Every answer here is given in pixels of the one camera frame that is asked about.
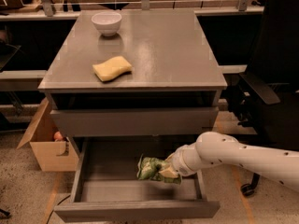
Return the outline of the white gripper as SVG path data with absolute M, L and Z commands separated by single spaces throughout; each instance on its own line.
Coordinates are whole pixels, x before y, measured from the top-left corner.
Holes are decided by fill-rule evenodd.
M 159 174 L 166 178 L 178 178 L 178 174 L 189 176 L 199 170 L 200 157 L 195 148 L 195 144 L 179 147 L 174 153 L 171 153 L 165 161 L 171 162 L 178 173 L 170 167 L 160 170 Z

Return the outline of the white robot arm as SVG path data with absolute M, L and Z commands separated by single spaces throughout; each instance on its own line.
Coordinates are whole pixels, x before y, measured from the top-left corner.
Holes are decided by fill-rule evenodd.
M 240 143 L 230 135 L 206 132 L 177 148 L 166 161 L 181 176 L 220 164 L 240 166 L 289 189 L 299 191 L 299 153 Z

